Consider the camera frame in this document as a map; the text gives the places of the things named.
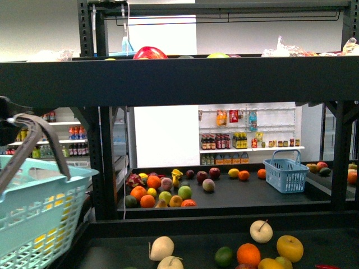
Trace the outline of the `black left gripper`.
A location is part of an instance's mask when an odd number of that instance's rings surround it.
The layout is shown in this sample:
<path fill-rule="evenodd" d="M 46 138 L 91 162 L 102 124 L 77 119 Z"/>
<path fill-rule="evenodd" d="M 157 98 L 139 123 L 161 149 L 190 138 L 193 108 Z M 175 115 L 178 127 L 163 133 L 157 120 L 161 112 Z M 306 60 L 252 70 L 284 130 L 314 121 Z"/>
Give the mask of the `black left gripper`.
<path fill-rule="evenodd" d="M 29 114 L 31 112 L 31 107 L 18 105 L 13 103 L 8 97 L 1 96 L 1 146 L 13 143 L 20 131 L 19 127 L 9 123 L 7 119 L 13 118 L 19 113 Z"/>

